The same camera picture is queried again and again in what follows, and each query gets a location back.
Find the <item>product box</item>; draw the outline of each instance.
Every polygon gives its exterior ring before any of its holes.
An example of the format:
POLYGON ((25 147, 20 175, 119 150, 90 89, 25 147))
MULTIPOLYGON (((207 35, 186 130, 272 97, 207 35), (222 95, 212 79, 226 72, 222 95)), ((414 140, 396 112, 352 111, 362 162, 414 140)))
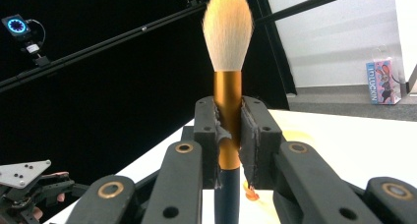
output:
POLYGON ((372 104, 396 104, 401 99, 399 83, 392 75, 391 61, 366 64, 372 104))

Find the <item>brush handle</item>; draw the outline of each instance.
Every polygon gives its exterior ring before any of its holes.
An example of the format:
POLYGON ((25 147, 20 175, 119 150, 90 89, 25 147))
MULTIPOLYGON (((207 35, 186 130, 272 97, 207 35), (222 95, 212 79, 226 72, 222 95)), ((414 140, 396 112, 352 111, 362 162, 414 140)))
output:
POLYGON ((221 170, 220 188, 214 190, 215 224, 239 223, 240 168, 221 170))

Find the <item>white table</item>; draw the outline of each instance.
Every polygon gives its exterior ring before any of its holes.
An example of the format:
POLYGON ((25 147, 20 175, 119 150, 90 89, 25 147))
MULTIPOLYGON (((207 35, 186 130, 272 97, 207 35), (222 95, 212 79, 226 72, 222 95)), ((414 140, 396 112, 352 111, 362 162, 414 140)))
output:
MULTIPOLYGON (((270 110, 288 140, 314 147, 341 179, 365 189, 373 177, 394 177, 417 187, 417 122, 270 110)), ((182 128, 117 175, 135 183, 160 168, 166 148, 181 139, 182 128)), ((243 169, 242 184, 245 180, 243 169)), ((279 223, 271 191, 249 201, 241 189, 240 223, 279 223)), ((70 205, 45 223, 65 223, 70 205)), ((203 223, 214 223, 213 191, 203 191, 203 223)))

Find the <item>black background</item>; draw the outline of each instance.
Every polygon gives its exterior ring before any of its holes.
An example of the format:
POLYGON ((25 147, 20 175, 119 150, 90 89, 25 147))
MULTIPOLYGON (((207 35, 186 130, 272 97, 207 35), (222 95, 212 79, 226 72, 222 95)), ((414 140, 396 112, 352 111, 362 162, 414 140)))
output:
MULTIPOLYGON (((259 17, 259 1, 248 1, 259 17)), ((0 18, 20 14, 40 21, 46 28, 42 53, 57 60, 185 8, 183 0, 0 0, 0 18)), ((48 173, 69 171, 77 183, 89 185, 190 121, 195 102, 212 95, 203 14, 1 92, 0 164, 50 159, 48 173)), ((41 40, 42 30, 30 27, 41 40)), ((4 27, 0 38, 0 82, 33 68, 4 27)), ((243 93, 288 109, 269 39, 265 28, 255 28, 243 93)), ((44 219, 55 209, 48 210, 44 219)))

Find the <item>white bristles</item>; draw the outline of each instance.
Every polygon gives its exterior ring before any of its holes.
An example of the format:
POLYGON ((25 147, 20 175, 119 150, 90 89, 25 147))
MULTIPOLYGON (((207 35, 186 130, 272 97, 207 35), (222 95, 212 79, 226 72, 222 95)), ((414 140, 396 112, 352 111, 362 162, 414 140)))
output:
POLYGON ((203 32, 214 70, 241 71, 253 32, 248 2, 210 0, 203 32))

